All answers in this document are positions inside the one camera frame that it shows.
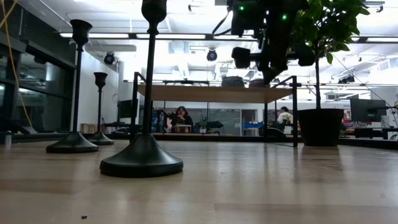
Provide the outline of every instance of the wooden table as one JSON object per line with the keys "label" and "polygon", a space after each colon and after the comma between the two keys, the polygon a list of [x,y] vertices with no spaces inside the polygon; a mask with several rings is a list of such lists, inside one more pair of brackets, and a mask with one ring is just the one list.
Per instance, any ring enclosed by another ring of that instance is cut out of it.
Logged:
{"label": "wooden table", "polygon": [[[145,96],[145,85],[138,85]],[[292,94],[292,89],[213,86],[152,86],[153,101],[210,103],[270,103]]]}

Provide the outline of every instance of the woman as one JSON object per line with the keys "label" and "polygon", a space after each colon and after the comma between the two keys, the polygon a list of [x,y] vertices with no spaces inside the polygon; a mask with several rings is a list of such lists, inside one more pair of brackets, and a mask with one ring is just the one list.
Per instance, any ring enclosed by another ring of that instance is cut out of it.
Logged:
{"label": "woman", "polygon": [[191,133],[193,129],[193,121],[192,118],[188,115],[187,109],[185,107],[180,106],[176,112],[177,118],[173,119],[172,126],[175,132],[181,132],[181,129],[178,130],[178,125],[190,125],[191,128],[185,128],[186,133]]}

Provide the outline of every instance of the security camera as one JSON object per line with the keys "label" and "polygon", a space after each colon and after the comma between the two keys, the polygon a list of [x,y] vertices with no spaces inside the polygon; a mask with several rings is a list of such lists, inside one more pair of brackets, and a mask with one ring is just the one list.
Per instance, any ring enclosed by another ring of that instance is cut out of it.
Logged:
{"label": "security camera", "polygon": [[107,65],[114,65],[116,62],[117,60],[114,57],[114,52],[107,52],[104,58],[104,63]]}
{"label": "security camera", "polygon": [[207,61],[214,62],[215,60],[217,60],[217,52],[215,49],[210,49],[207,53]]}

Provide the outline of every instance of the dark hair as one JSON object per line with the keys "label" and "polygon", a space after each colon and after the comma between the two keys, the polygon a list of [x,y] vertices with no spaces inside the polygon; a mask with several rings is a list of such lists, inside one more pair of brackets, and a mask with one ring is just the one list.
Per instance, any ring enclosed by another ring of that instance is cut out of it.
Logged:
{"label": "dark hair", "polygon": [[287,109],[286,106],[283,106],[283,107],[281,107],[280,109],[281,109],[282,111],[289,112],[289,109]]}
{"label": "dark hair", "polygon": [[187,111],[187,109],[185,109],[185,107],[183,107],[183,106],[180,106],[179,108],[177,108],[177,110],[175,111],[175,113],[178,114],[178,112],[179,112],[180,110],[183,110],[183,111],[185,112],[184,118],[186,118],[186,117],[188,116],[188,111]]}

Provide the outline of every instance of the camera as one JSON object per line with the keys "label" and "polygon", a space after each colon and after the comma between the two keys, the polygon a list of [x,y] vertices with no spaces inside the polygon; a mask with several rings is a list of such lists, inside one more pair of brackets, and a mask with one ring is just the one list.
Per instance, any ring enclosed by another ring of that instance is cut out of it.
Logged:
{"label": "camera", "polygon": [[254,61],[263,73],[264,84],[287,70],[287,61],[298,59],[300,66],[315,62],[315,54],[307,45],[292,45],[291,33],[299,10],[309,8],[307,0],[227,0],[228,13],[233,12],[231,29],[214,34],[223,19],[214,29],[213,35],[242,37],[245,30],[253,30],[260,53],[252,54],[249,49],[235,47],[232,58],[237,68],[247,68]]}
{"label": "camera", "polygon": [[215,60],[217,60],[217,52],[215,49],[210,49],[207,53],[207,61],[214,62]]}
{"label": "camera", "polygon": [[104,58],[104,63],[107,65],[114,65],[116,62],[117,60],[114,57],[114,52],[107,52]]}

